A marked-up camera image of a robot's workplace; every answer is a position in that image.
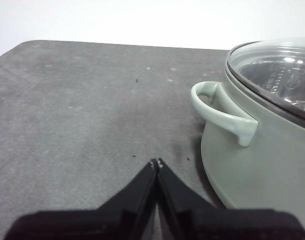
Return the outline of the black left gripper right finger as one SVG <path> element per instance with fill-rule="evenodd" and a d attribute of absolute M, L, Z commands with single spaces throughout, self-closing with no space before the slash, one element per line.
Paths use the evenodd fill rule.
<path fill-rule="evenodd" d="M 273 209 L 217 208 L 156 160 L 158 205 L 175 240 L 305 240 L 292 214 Z"/>

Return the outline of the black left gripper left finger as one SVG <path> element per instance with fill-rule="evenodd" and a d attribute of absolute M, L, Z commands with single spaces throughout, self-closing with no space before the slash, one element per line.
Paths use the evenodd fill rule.
<path fill-rule="evenodd" d="M 8 230 L 8 239 L 140 240 L 155 211 L 156 177 L 153 159 L 99 208 L 23 215 Z"/>

